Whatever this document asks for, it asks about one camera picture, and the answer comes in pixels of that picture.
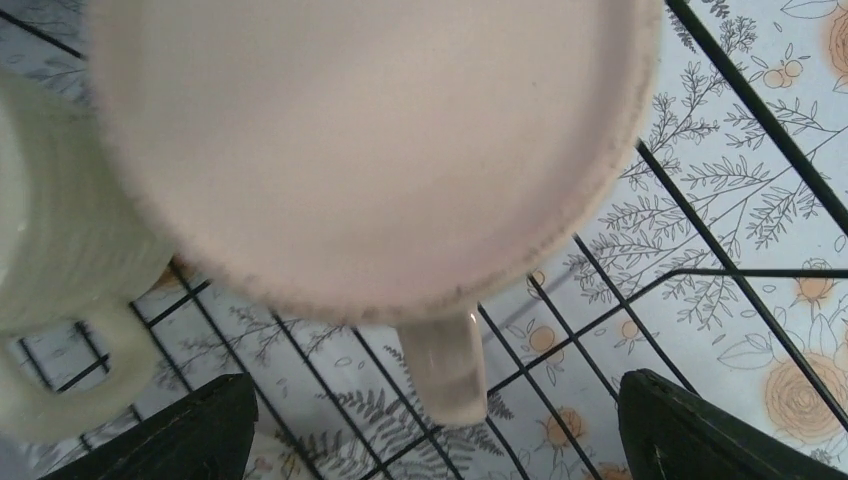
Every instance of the floral tablecloth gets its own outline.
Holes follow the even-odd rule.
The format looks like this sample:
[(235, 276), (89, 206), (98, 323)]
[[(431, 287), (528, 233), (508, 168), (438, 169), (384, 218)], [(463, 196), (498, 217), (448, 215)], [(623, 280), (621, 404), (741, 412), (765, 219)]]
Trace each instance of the floral tablecloth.
[[(84, 6), (84, 0), (0, 0), (6, 12), (83, 53)], [(700, 0), (690, 6), (837, 195), (848, 200), (848, 1)], [(6, 22), (0, 24), (0, 62), (46, 88), (88, 101), (84, 60)], [(658, 69), (642, 139), (731, 258), (749, 268), (848, 266), (846, 237), (670, 13)], [(674, 268), (718, 266), (635, 151), (608, 200), (579, 234), (625, 296)], [(163, 360), (155, 382), (135, 404), (138, 418), (185, 395), (181, 376), (198, 387), (221, 373), (239, 371), (240, 361), (270, 401), (270, 407), (260, 407), (257, 429), (264, 436), (245, 478), (278, 478), (273, 475), (302, 470), (289, 447), (272, 439), (284, 438), (280, 421), (303, 440), (326, 478), (359, 478), (375, 462), (292, 347), (285, 328), (381, 459), (421, 435), (351, 331), (299, 319), (277, 323), (263, 306), (207, 281), (202, 273), (189, 273), (192, 295), (178, 283), (165, 281), (137, 304), (155, 323), (152, 331), (179, 369), (175, 372)], [(568, 325), (584, 330), (579, 340), (603, 372), (603, 381), (573, 342), (530, 373), (601, 476), (629, 479), (615, 404), (606, 388), (617, 389), (624, 372), (640, 367), (670, 379), (675, 375), (624, 312), (590, 325), (617, 302), (576, 245), (540, 265), (533, 276)], [(848, 282), (751, 283), (836, 399), (848, 406)], [(525, 363), (567, 339), (528, 282), (483, 305)], [(848, 434), (787, 361), (730, 278), (677, 276), (633, 308), (647, 325), (647, 335), (707, 400), (848, 471)], [(394, 333), (374, 328), (362, 334), (411, 397)], [(484, 331), (484, 339), (489, 384), (513, 378), (517, 369), (493, 332)], [(85, 375), (72, 388), (86, 388), (102, 378), (97, 365), (88, 368), (96, 357), (73, 328), (27, 339), (27, 344), (55, 387), (81, 371)], [(527, 380), (518, 377), (490, 402), (490, 418), (519, 462), (535, 479), (591, 478), (575, 446), (532, 392)], [(21, 449), (36, 472), (44, 474), (136, 421), (127, 413), (86, 434), (84, 443), (68, 439)], [(441, 432), (437, 440), (465, 478), (520, 478), (504, 443), (486, 425)], [(401, 457), (389, 471), (396, 478), (452, 478), (429, 442)]]

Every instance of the mug handle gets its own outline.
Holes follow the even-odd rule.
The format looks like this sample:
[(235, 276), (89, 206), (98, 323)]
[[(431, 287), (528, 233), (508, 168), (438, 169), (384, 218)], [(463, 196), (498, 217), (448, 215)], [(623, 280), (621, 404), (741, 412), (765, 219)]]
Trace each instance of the mug handle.
[(36, 385), (0, 346), (0, 432), (33, 443), (80, 435), (117, 417), (153, 378), (158, 352), (126, 304), (97, 300), (80, 317), (109, 346), (108, 376), (89, 390), (58, 394)]
[(396, 328), (424, 412), (437, 424), (452, 427), (485, 420), (486, 374), (476, 314)]

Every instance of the mug rim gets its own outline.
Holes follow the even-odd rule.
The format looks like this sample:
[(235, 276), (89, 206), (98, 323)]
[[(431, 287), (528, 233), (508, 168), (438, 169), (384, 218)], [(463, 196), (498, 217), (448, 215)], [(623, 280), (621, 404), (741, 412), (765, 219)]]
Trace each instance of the mug rim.
[[(101, 127), (102, 139), (112, 155), (123, 156), (122, 142), (116, 137), (117, 133), (110, 128), (113, 122), (109, 109), (107, 90), (109, 75), (99, 68), (101, 48), (108, 43), (104, 35), (105, 23), (98, 14), (98, 8), (103, 2), (113, 0), (92, 0), (89, 5), (89, 75), (93, 103)], [(526, 275), (537, 267), (544, 259), (562, 249), (570, 240), (571, 235), (596, 213), (596, 209), (606, 198), (609, 190), (618, 179), (617, 173), (628, 159), (628, 152), (633, 148), (633, 141), (638, 138), (639, 131), (647, 118), (649, 99), (653, 94), (656, 80), (656, 64), (660, 50), (660, 32), (662, 20), (662, 0), (634, 0), (635, 10), (628, 16), (634, 29), (634, 39), (630, 43), (631, 56), (635, 58), (632, 68), (624, 72), (620, 84), (626, 86), (619, 92), (622, 107), (611, 119), (611, 127), (597, 142), (606, 147), (599, 152), (595, 159), (599, 167), (592, 169), (583, 183), (585, 195), (581, 198), (584, 208), (578, 215), (573, 214), (566, 205), (561, 205), (557, 212), (545, 222), (541, 236), (542, 241), (528, 246), (525, 254), (512, 259), (508, 264), (493, 268), (486, 275), (445, 289), (438, 295), (422, 298), (405, 305), (336, 305), (326, 306), (312, 302), (296, 295), (286, 296), (285, 292), (269, 292), (263, 285), (255, 282), (250, 275), (237, 275), (224, 262), (205, 255), (195, 248), (186, 238), (176, 235), (176, 225), (164, 215), (158, 206), (143, 192), (140, 183), (134, 179), (129, 168), (122, 162), (113, 161), (112, 167), (118, 174), (124, 191), (136, 209), (147, 220), (148, 224), (168, 235), (176, 244), (179, 255), (187, 263), (195, 265), (199, 270), (209, 275), (215, 281), (225, 284), (230, 290), (246, 295), (251, 300), (261, 302), (281, 314), (293, 315), (300, 318), (321, 320), (337, 325), (398, 325), (411, 322), (431, 320), (462, 309), (472, 308), (477, 301), (497, 293), (517, 278)]]

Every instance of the metal grid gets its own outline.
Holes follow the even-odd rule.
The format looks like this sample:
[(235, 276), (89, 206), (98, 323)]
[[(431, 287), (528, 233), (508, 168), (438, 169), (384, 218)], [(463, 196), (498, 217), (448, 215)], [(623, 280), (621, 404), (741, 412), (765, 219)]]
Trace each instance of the metal grid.
[[(778, 120), (775, 116), (766, 108), (766, 105), (763, 101), (757, 96), (754, 92), (753, 88), (748, 84), (743, 75), (739, 72), (739, 70), (734, 66), (733, 62), (730, 58), (722, 51), (719, 44), (712, 37), (712, 35), (707, 31), (704, 25), (700, 22), (695, 13), (691, 10), (691, 8), (687, 5), (688, 0), (666, 0), (666, 4), (673, 14), (680, 20), (680, 23), (686, 28), (686, 30), (691, 34), (692, 38), (695, 42), (700, 46), (703, 52), (707, 55), (710, 61), (715, 65), (716, 69), (721, 73), (724, 79), (727, 81), (728, 85), (736, 92), (745, 106), (750, 110), (751, 114), (756, 118), (758, 122), (762, 125), (763, 130), (772, 139), (777, 148), (783, 153), (786, 160), (790, 163), (790, 165), (795, 169), (801, 179), (806, 183), (809, 187), (810, 191), (816, 196), (816, 198), (821, 202), (822, 206), (827, 210), (836, 224), (840, 227), (843, 233), (848, 234), (848, 210), (846, 210), (845, 206), (839, 201), (839, 199), (834, 194), (833, 190), (827, 185), (827, 183), (823, 180), (822, 176), (813, 168), (810, 161), (806, 158), (806, 156), (801, 152), (792, 138), (789, 136), (787, 132), (780, 126)], [(79, 59), (85, 59), (84, 55), (82, 55), (79, 51), (63, 44), (62, 42), (51, 38), (50, 36), (44, 34), (38, 29), (20, 21), (14, 16), (8, 14), (7, 12), (0, 10), (0, 18), (3, 20), (16, 25), (19, 28), (22, 28), (32, 35), (40, 38), (43, 41), (46, 41), (61, 50), (77, 57)], [(618, 393), (615, 388), (610, 384), (607, 380), (607, 377), (602, 373), (601, 369), (598, 367), (597, 363), (592, 359), (589, 352), (583, 346), (581, 342), (581, 337), (586, 333), (594, 330), (599, 325), (610, 319), (617, 312), (624, 310), (633, 320), (633, 322), (639, 328), (639, 331), (644, 335), (644, 338), (651, 345), (653, 350), (657, 353), (663, 363), (669, 368), (674, 377), (687, 388), (689, 391), (697, 394), (695, 388), (692, 386), (692, 383), (681, 373), (680, 369), (674, 364), (674, 362), (669, 358), (669, 356), (660, 348), (657, 342), (654, 340), (653, 336), (650, 334), (648, 329), (645, 327), (645, 324), (636, 314), (636, 312), (632, 308), (633, 302), (638, 300), (639, 298), (645, 296), (647, 293), (662, 285), (664, 282), (672, 279), (673, 277), (680, 275), (694, 275), (694, 276), (707, 276), (707, 277), (715, 277), (715, 276), (725, 276), (730, 277), (734, 280), (736, 285), (739, 287), (740, 291), (743, 295), (751, 302), (754, 310), (760, 315), (762, 320), (766, 323), (769, 330), (775, 335), (780, 344), (786, 349), (790, 357), (794, 360), (796, 365), (799, 367), (801, 372), (806, 376), (806, 378), (810, 381), (814, 389), (818, 392), (821, 398), (824, 400), (828, 408), (833, 412), (833, 414), (838, 419), (839, 423), (842, 427), (848, 431), (848, 414), (846, 414), (845, 410), (838, 404), (833, 395), (828, 391), (827, 387), (825, 387), (821, 378), (813, 371), (810, 367), (810, 364), (804, 359), (801, 352), (798, 348), (792, 343), (789, 336), (774, 318), (774, 316), (769, 312), (768, 308), (765, 306), (763, 301), (757, 296), (754, 289), (751, 287), (748, 282), (748, 278), (753, 277), (770, 277), (770, 278), (799, 278), (799, 277), (807, 277), (807, 278), (848, 278), (848, 270), (846, 269), (836, 269), (836, 270), (800, 270), (800, 269), (739, 269), (731, 260), (728, 253), (722, 248), (719, 241), (716, 237), (709, 231), (707, 225), (704, 221), (698, 216), (695, 208), (686, 200), (685, 196), (681, 193), (681, 191), (677, 188), (677, 186), (673, 183), (669, 175), (663, 170), (661, 164), (657, 161), (656, 158), (651, 154), (648, 147), (639, 140), (636, 145), (636, 150), (641, 156), (641, 159), (645, 162), (646, 165), (651, 169), (653, 174), (659, 180), (659, 182), (665, 187), (668, 194), (672, 197), (672, 199), (677, 202), (681, 211), (684, 213), (686, 218), (692, 223), (695, 230), (698, 234), (703, 238), (706, 244), (709, 246), (710, 250), (712, 250), (713, 254), (715, 254), (716, 258), (719, 260), (721, 267), (720, 269), (712, 269), (712, 268), (679, 268), (673, 271), (670, 271), (661, 277), (657, 278), (650, 284), (648, 284), (643, 289), (633, 293), (630, 297), (625, 297), (621, 291), (616, 287), (616, 285), (610, 279), (609, 274), (603, 269), (601, 264), (598, 262), (597, 258), (593, 255), (593, 253), (589, 250), (583, 240), (575, 235), (574, 241), (580, 249), (581, 253), (586, 257), (588, 262), (594, 267), (594, 269), (598, 272), (601, 279), (606, 283), (609, 287), (613, 296), (618, 300), (619, 304), (608, 310), (606, 313), (596, 318), (592, 322), (590, 322), (585, 327), (574, 330), (571, 328), (566, 322), (563, 315), (560, 313), (559, 308), (554, 302), (548, 297), (545, 290), (542, 286), (536, 281), (536, 279), (532, 276), (528, 277), (527, 280), (530, 285), (535, 289), (539, 298), (544, 302), (550, 312), (553, 314), (554, 318), (556, 318), (557, 322), (559, 322), (560, 326), (565, 330), (568, 334), (568, 338), (559, 344), (555, 345), (553, 348), (548, 350), (546, 353), (537, 357), (533, 361), (523, 364), (519, 359), (516, 352), (510, 347), (509, 343), (504, 338), (503, 334), (498, 329), (497, 325), (490, 317), (489, 313), (486, 309), (478, 304), (478, 311), (480, 316), (485, 320), (485, 322), (489, 325), (492, 332), (498, 341), (503, 345), (506, 349), (506, 352), (512, 359), (515, 364), (516, 371), (509, 375), (507, 378), (499, 382), (498, 384), (492, 386), (489, 389), (489, 395), (493, 395), (496, 392), (501, 391), (506, 386), (510, 385), (512, 382), (519, 378), (524, 378), (535, 391), (535, 393), (539, 396), (542, 403), (545, 405), (547, 410), (550, 412), (552, 418), (555, 419), (557, 424), (562, 431), (565, 433), (571, 445), (574, 447), (574, 450), (579, 455), (580, 459), (583, 461), (585, 469), (596, 479), (603, 480), (602, 476), (598, 472), (598, 469), (595, 465), (592, 464), (589, 456), (587, 455), (584, 448), (580, 446), (577, 438), (575, 438), (575, 434), (571, 432), (568, 428), (566, 422), (562, 419), (562, 417), (557, 412), (557, 409), (551, 404), (551, 401), (547, 398), (547, 396), (542, 392), (538, 383), (534, 380), (534, 378), (530, 375), (530, 371), (542, 364), (545, 360), (552, 357), (560, 350), (565, 348), (570, 344), (574, 344), (574, 346), (579, 350), (580, 354), (586, 360), (590, 368), (597, 375), (598, 380), (603, 384), (604, 388), (607, 390), (609, 395), (613, 398), (613, 400), (618, 402)], [(165, 347), (162, 345), (162, 342), (159, 338), (156, 337), (153, 332), (153, 327), (162, 321), (169, 314), (177, 310), (179, 307), (186, 303), (193, 303), (206, 323), (215, 333), (219, 340), (222, 341), (227, 352), (232, 356), (235, 360), (238, 367), (244, 371), (248, 372), (247, 367), (244, 362), (239, 358), (236, 354), (235, 350), (231, 345), (229, 345), (222, 333), (221, 329), (216, 324), (215, 320), (209, 314), (206, 307), (198, 298), (198, 294), (203, 291), (206, 287), (209, 286), (208, 282), (204, 282), (198, 286), (191, 287), (183, 275), (183, 273), (179, 270), (176, 265), (170, 266), (171, 271), (174, 273), (175, 277), (178, 278), (179, 282), (182, 284), (183, 288), (188, 292), (183, 298), (178, 300), (176, 303), (171, 305), (165, 311), (160, 313), (158, 316), (153, 318), (152, 320), (145, 320), (142, 316), (141, 312), (135, 307), (135, 305), (131, 305), (132, 310), (135, 312), (139, 321), (150, 331), (151, 337), (158, 347), (159, 351), (162, 353), (165, 361), (168, 363), (170, 368), (173, 369), (174, 374), (178, 381), (185, 387), (185, 389), (189, 392), (194, 390), (193, 385), (191, 385), (186, 379), (185, 375), (177, 368), (177, 364), (174, 361), (173, 357), (168, 353)], [(428, 427), (425, 423), (425, 420), (417, 413), (416, 409), (413, 408), (409, 399), (405, 398), (403, 391), (398, 386), (397, 382), (392, 378), (392, 376), (387, 371), (386, 367), (381, 363), (374, 350), (362, 337), (362, 335), (354, 330), (353, 334), (356, 337), (357, 341), (361, 344), (363, 349), (366, 351), (371, 360), (375, 363), (377, 368), (380, 370), (382, 375), (385, 377), (386, 382), (390, 386), (390, 388), (394, 391), (395, 394), (398, 395), (398, 398), (403, 403), (403, 406), (408, 410), (409, 414), (412, 416), (414, 421), (418, 424), (421, 430), (424, 432), (420, 437), (416, 440), (407, 444), (404, 448), (397, 451), (390, 458), (382, 460), (379, 458), (377, 453), (375, 452), (372, 445), (369, 444), (365, 434), (354, 424), (350, 415), (345, 411), (342, 407), (338, 398), (336, 398), (333, 392), (330, 390), (329, 385), (326, 383), (324, 378), (318, 372), (314, 365), (308, 360), (306, 352), (299, 346), (299, 344), (295, 341), (294, 336), (286, 326), (286, 324), (280, 319), (276, 314), (273, 315), (274, 321), (277, 323), (277, 326), (282, 330), (288, 340), (291, 342), (292, 346), (295, 348), (299, 356), (303, 359), (304, 363), (308, 366), (311, 373), (315, 376), (318, 383), (321, 385), (322, 389), (327, 394), (328, 398), (333, 402), (335, 407), (338, 409), (344, 421), (348, 424), (351, 430), (354, 432), (356, 438), (362, 442), (365, 446), (367, 454), (371, 457), (376, 465), (371, 471), (367, 472), (365, 475), (360, 477), (360, 480), (366, 480), (370, 478), (374, 478), (378, 474), (382, 474), (386, 479), (396, 478), (390, 472), (390, 466), (411, 452), (413, 449), (422, 445), (424, 442), (429, 442), (432, 445), (435, 452), (442, 458), (447, 466), (448, 470), (453, 474), (453, 476), (457, 479), (462, 479), (462, 475), (457, 469), (456, 465), (454, 465), (453, 461), (449, 458), (444, 448), (438, 443), (436, 440), (436, 434), (439, 433), (441, 427)], [(38, 359), (33, 355), (32, 350), (27, 344), (26, 340), (21, 340), (19, 342), (21, 349), (23, 350), (25, 356), (29, 360), (29, 362), (33, 365), (38, 377), (41, 381), (48, 387), (55, 391), (65, 391), (69, 388), (73, 387), (83, 378), (85, 378), (91, 372), (102, 369), (103, 371), (109, 371), (109, 355), (103, 354), (94, 342), (91, 340), (91, 336), (89, 332), (86, 330), (85, 326), (82, 324), (76, 324), (76, 331), (82, 336), (87, 348), (90, 350), (92, 355), (97, 359), (87, 368), (80, 371), (76, 376), (74, 376), (70, 381), (68, 381), (64, 385), (52, 385), (47, 375), (44, 373), (43, 368), (38, 362)], [(285, 437), (285, 439), (293, 446), (296, 453), (303, 459), (304, 465), (306, 468), (315, 476), (316, 479), (324, 478), (320, 471), (316, 468), (314, 458), (310, 458), (310, 455), (307, 452), (306, 446), (301, 443), (296, 435), (291, 431), (291, 429), (286, 425), (286, 422), (282, 419), (279, 412), (274, 408), (272, 403), (269, 401), (267, 395), (262, 391), (261, 388), (257, 386), (256, 394), (261, 403), (263, 403), (268, 411), (271, 413), (273, 419), (277, 423), (280, 432)], [(142, 421), (143, 418), (139, 414), (138, 410), (135, 407), (130, 408), (130, 413), (134, 417), (134, 419), (138, 422)], [(504, 451), (507, 453), (509, 458), (512, 460), (515, 471), (519, 474), (522, 479), (529, 479), (525, 468), (522, 466), (519, 461), (518, 456), (516, 455), (514, 449), (509, 443), (509, 440), (504, 437), (501, 433), (500, 429), (495, 425), (495, 423), (490, 419), (486, 419), (486, 425), (491, 429), (495, 437), (501, 443), (504, 448)], [(86, 439), (85, 435), (81, 435), (79, 437), (79, 441), (82, 447), (88, 452), (92, 450), (92, 445)]]

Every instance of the white mug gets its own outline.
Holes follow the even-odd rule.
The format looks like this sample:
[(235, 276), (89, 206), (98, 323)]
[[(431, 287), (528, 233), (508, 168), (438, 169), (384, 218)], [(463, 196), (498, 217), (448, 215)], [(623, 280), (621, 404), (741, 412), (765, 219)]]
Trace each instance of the white mug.
[(92, 0), (89, 67), (110, 159), (189, 261), (293, 315), (396, 326), (424, 410), (466, 425), (487, 411), (469, 311), (629, 160), (662, 12)]
[[(172, 254), (112, 176), (92, 113), (0, 71), (0, 432), (55, 442), (133, 402), (159, 356), (127, 304)], [(8, 347), (71, 319), (105, 340), (112, 369), (90, 390), (57, 394)]]

